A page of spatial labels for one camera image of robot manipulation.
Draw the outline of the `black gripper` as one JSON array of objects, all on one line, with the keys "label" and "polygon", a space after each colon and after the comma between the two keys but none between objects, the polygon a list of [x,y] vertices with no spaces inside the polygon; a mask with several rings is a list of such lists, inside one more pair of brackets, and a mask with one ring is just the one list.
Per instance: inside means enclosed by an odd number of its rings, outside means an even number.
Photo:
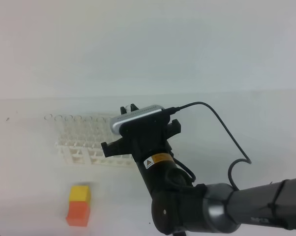
[{"label": "black gripper", "polygon": [[159,112],[129,121],[120,127],[122,138],[111,143],[102,142],[105,157],[131,154],[135,162],[158,153],[171,153],[168,139],[181,133],[177,119],[170,122],[168,112]]}]

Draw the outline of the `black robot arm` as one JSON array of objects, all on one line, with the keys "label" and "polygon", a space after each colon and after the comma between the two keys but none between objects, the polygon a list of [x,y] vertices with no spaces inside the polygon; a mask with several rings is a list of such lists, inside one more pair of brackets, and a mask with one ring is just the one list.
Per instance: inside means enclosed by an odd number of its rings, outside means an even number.
[{"label": "black robot arm", "polygon": [[244,190],[226,183],[195,184],[195,176],[174,159],[168,139],[181,132],[181,125],[167,112],[123,114],[111,119],[110,128],[120,139],[102,143],[103,152],[132,155],[159,232],[229,234],[242,224],[296,230],[296,178]]}]

